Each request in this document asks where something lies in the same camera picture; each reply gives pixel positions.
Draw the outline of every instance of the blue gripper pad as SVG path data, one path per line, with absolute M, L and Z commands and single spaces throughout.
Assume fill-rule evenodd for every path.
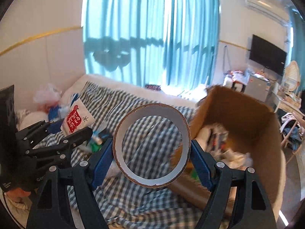
M 105 144 L 102 146 L 102 149 L 99 152 L 97 152 L 102 155 L 93 170 L 93 181 L 91 183 L 91 187 L 93 190 L 95 190 L 98 186 L 101 186 L 103 184 L 105 176 L 113 160 L 112 142 L 113 142 L 112 139 L 108 139 L 105 142 Z
M 190 159 L 198 174 L 202 186 L 212 191 L 215 186 L 215 163 L 211 154 L 204 152 L 196 140 L 191 141 Z

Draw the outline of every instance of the television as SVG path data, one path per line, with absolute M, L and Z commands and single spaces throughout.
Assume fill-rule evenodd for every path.
M 249 59 L 283 75 L 287 53 L 272 43 L 253 35 Z

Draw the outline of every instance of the roll of tape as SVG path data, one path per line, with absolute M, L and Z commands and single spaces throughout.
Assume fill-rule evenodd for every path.
M 145 179 L 134 174 L 126 165 L 122 155 L 122 142 L 130 125 L 146 116 L 162 116 L 175 124 L 182 135 L 182 154 L 177 166 L 166 176 L 157 179 Z M 183 172 L 191 151 L 191 135 L 183 114 L 172 106 L 162 103 L 150 103 L 130 111 L 119 123 L 113 138 L 113 155 L 123 174 L 132 182 L 148 188 L 163 187 L 173 182 Z

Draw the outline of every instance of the snack bag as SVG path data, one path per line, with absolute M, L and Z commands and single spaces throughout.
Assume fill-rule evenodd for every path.
M 83 102 L 80 99 L 77 99 L 72 104 L 60 129 L 65 136 L 68 136 L 86 126 L 90 126 L 93 122 L 95 122 L 95 118 L 91 115 Z

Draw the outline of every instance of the metal screw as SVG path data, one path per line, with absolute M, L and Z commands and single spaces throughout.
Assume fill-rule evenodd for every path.
M 81 161 L 81 162 L 79 163 L 79 165 L 80 165 L 81 167 L 85 167 L 85 166 L 88 165 L 88 162 L 87 162 L 86 160 L 84 160 L 84 161 Z
M 248 171 L 249 171 L 250 173 L 254 173 L 254 172 L 255 172 L 255 169 L 253 169 L 252 167 L 249 167 L 249 168 L 248 168 Z
M 49 171 L 50 171 L 50 172 L 56 171 L 56 166 L 54 166 L 54 165 L 51 166 L 51 167 L 49 168 Z
M 216 164 L 219 168 L 223 168 L 225 164 L 223 162 L 217 162 Z

